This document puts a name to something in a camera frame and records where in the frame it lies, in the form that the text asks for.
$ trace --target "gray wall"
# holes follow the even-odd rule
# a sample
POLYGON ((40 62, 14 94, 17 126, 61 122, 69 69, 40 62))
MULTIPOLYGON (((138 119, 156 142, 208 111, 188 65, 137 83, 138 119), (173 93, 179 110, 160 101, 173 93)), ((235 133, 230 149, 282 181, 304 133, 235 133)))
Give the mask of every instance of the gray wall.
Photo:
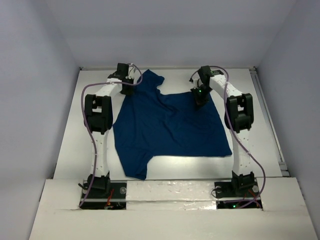
POLYGON ((78 65, 256 66, 296 0, 46 0, 78 65))
POLYGON ((299 0, 258 67, 285 161, 320 236, 320 1, 299 0))
POLYGON ((0 239, 29 238, 79 68, 43 0, 0 1, 0 239))

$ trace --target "white wall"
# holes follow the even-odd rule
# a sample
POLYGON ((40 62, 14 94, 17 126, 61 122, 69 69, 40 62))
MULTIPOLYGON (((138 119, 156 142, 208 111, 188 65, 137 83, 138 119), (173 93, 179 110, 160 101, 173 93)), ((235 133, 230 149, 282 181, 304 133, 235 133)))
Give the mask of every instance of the white wall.
POLYGON ((256 66, 296 0, 46 0, 78 65, 256 66))
POLYGON ((29 238, 79 68, 43 0, 0 1, 0 239, 29 238))
POLYGON ((320 236, 320 1, 299 0, 258 67, 285 161, 320 236))

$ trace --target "wall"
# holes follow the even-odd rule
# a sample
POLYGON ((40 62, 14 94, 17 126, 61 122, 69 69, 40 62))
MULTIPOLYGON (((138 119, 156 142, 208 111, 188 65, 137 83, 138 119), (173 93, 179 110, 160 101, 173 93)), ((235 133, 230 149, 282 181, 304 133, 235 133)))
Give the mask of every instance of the wall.
POLYGON ((256 66, 296 0, 46 0, 80 66, 256 66))
POLYGON ((320 236, 320 1, 299 0, 258 67, 285 161, 320 236))
POLYGON ((0 33, 0 239, 25 240, 79 68, 43 0, 2 0, 0 33))

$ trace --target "cable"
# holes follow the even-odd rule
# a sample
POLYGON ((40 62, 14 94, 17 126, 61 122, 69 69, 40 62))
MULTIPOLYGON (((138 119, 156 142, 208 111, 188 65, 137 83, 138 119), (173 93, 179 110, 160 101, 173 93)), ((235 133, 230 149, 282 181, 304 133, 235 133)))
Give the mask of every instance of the cable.
POLYGON ((89 192, 91 190, 91 187, 94 183, 94 179, 95 179, 95 174, 96 174, 96 167, 97 167, 97 154, 98 154, 98 151, 97 151, 97 145, 96 145, 96 142, 95 142, 95 139, 94 139, 94 136, 92 135, 91 131, 90 131, 90 128, 89 128, 89 125, 88 125, 88 122, 87 122, 87 118, 86 118, 86 114, 85 114, 85 106, 84 106, 84 96, 85 96, 85 91, 87 90, 87 88, 89 87, 93 87, 93 86, 99 86, 99 85, 108 85, 108 84, 123 84, 123 85, 129 85, 129 86, 137 86, 139 84, 142 83, 143 81, 143 75, 142 75, 142 72, 141 70, 133 63, 129 63, 130 66, 136 68, 139 73, 140 73, 140 81, 137 82, 137 83, 127 83, 127 82, 122 82, 122 81, 109 81, 109 82, 100 82, 100 83, 93 83, 93 84, 89 84, 87 86, 85 86, 81 92, 81 111, 82 111, 82 116, 83 116, 83 120, 84 120, 84 125, 86 127, 86 130, 88 131, 89 133, 89 136, 91 138, 91 141, 92 141, 92 144, 93 144, 93 148, 94 148, 94 164, 93 164, 93 173, 92 173, 92 178, 91 178, 91 181, 90 181, 90 184, 88 186, 88 189, 86 191, 86 194, 84 195, 83 197, 83 200, 80 202, 79 204, 79 207, 81 207, 84 202, 86 201, 88 195, 89 195, 89 192))
POLYGON ((224 86, 224 94, 223 94, 223 101, 224 101, 224 110, 225 110, 225 115, 226 115, 226 119, 228 121, 228 124, 230 126, 230 130, 231 130, 231 133, 233 135, 233 137, 235 138, 235 140, 237 141, 237 143, 242 147, 242 149, 246 152, 246 154, 248 154, 252 160, 261 168, 262 170, 262 175, 263 175, 263 183, 262 183, 262 187, 261 187, 261 190, 259 191, 259 193, 253 198, 253 199, 242 199, 242 200, 238 200, 238 201, 226 201, 227 203, 235 203, 235 202, 248 202, 242 206, 239 207, 239 209, 242 209, 242 208, 245 208, 246 206, 250 205, 251 203, 255 202, 257 203, 257 198, 260 197, 261 193, 263 192, 263 190, 265 189, 265 185, 266 185, 266 172, 265 172, 265 169, 262 167, 262 165, 256 160, 256 158, 249 152, 249 150, 241 143, 241 141, 238 139, 237 135, 236 135, 236 132, 234 131, 233 127, 232 127, 232 124, 231 124, 231 121, 230 121, 230 116, 229 116, 229 113, 228 113, 228 109, 227 109, 227 98, 228 98, 228 95, 227 95, 227 88, 228 88, 228 83, 229 83, 229 73, 226 69, 224 69, 223 67, 220 67, 220 66, 209 66, 210 68, 216 68, 216 69, 220 69, 222 70, 223 72, 225 72, 225 75, 226 75, 226 81, 225 81, 225 86, 224 86))

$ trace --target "blue cloth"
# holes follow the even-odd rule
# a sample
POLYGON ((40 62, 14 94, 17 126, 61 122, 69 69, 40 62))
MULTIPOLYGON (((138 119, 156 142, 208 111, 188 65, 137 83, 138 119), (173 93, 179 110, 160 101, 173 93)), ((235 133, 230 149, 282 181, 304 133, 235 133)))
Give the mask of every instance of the blue cloth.
POLYGON ((162 76, 145 71, 134 95, 125 97, 113 125, 115 148, 127 177, 146 179, 153 156, 232 154, 211 97, 196 111, 191 92, 163 95, 157 89, 163 82, 162 76))

